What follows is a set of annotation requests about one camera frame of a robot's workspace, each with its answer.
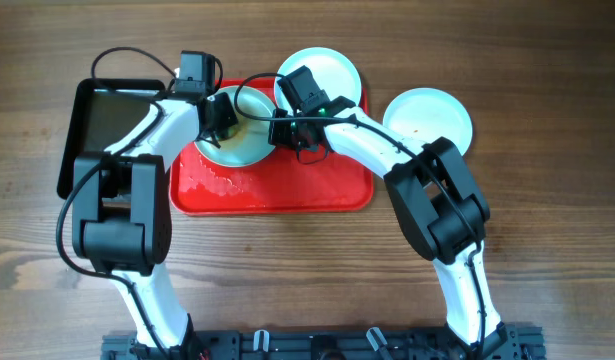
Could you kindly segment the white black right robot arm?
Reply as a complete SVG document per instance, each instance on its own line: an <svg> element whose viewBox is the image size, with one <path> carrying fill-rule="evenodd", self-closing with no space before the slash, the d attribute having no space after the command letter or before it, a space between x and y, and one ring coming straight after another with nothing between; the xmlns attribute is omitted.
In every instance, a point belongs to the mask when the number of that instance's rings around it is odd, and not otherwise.
<svg viewBox="0 0 615 360"><path fill-rule="evenodd" d="M456 145L445 137L418 145L345 97L306 104L280 96L276 103L274 121L294 147L321 145L383 179L405 239L435 268L457 346L473 359L493 354L503 322L483 261L490 209Z"/></svg>

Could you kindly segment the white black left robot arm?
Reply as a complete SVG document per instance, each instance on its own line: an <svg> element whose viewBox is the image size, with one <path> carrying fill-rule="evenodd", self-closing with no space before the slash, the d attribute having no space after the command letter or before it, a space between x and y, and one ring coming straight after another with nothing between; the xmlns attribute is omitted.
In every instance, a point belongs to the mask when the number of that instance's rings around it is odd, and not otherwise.
<svg viewBox="0 0 615 360"><path fill-rule="evenodd" d="M172 239L167 172L184 147L217 144L237 120L225 93L158 94L96 89L84 112L83 148L61 209L72 217L82 273L121 293L136 326L130 353L184 359L202 347L180 304L165 258Z"/></svg>

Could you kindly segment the green yellow sponge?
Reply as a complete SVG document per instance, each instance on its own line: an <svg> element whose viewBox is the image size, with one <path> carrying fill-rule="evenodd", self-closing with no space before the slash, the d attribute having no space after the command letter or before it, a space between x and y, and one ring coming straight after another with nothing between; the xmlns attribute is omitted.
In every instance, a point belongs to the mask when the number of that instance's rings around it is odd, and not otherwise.
<svg viewBox="0 0 615 360"><path fill-rule="evenodd" d="M221 141L225 141L225 140L231 139L231 138L235 137L238 134L239 131L240 131L240 128L237 127L237 126L229 127L229 128L224 129L224 130L222 130L220 132L219 139Z"/></svg>

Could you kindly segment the white plate bottom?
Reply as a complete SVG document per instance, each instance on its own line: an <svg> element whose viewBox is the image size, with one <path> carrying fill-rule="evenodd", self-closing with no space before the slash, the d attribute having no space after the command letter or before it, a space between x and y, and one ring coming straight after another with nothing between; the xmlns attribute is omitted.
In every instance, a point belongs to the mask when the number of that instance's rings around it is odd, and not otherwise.
<svg viewBox="0 0 615 360"><path fill-rule="evenodd" d="M238 94L238 105L244 112L271 117L275 104L263 92L244 86ZM224 167L245 167L267 157L275 148L268 143L269 122L252 120L236 112L238 124L226 139L220 140L220 147L206 141L195 143L199 152L214 164Z"/></svg>

